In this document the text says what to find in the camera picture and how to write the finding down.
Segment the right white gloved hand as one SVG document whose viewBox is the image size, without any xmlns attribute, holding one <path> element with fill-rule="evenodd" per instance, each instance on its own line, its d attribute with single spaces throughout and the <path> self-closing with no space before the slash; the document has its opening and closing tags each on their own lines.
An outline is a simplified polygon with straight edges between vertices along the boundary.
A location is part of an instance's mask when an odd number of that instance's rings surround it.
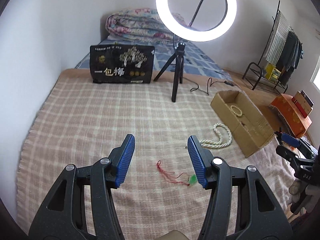
<svg viewBox="0 0 320 240">
<path fill-rule="evenodd" d="M 319 186 L 307 184 L 306 182 L 295 179 L 289 187 L 291 194 L 290 211 L 297 215 L 302 208 L 307 213 L 311 213 L 319 201 Z"/>
</svg>

